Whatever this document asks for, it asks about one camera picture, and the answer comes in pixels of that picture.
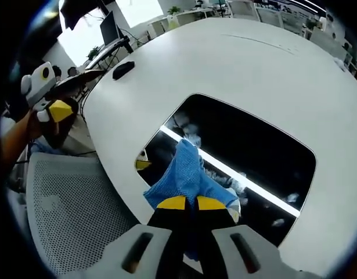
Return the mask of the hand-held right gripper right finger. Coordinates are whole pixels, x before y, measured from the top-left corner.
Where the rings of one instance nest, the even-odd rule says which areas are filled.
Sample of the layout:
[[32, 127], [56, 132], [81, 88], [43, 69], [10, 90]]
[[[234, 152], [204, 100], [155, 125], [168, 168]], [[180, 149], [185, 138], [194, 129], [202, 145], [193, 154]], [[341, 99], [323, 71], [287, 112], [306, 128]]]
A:
[[220, 201], [198, 196], [194, 240], [205, 278], [280, 278], [280, 253], [251, 228], [237, 226]]

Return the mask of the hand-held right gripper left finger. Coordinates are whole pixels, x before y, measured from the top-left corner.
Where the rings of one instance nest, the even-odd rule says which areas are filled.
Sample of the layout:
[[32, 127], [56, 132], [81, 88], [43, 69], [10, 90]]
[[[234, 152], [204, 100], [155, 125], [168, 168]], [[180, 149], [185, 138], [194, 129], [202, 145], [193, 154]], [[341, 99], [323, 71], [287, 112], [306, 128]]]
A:
[[104, 278], [178, 278], [186, 229], [187, 199], [160, 202], [146, 225], [135, 225], [105, 250]]

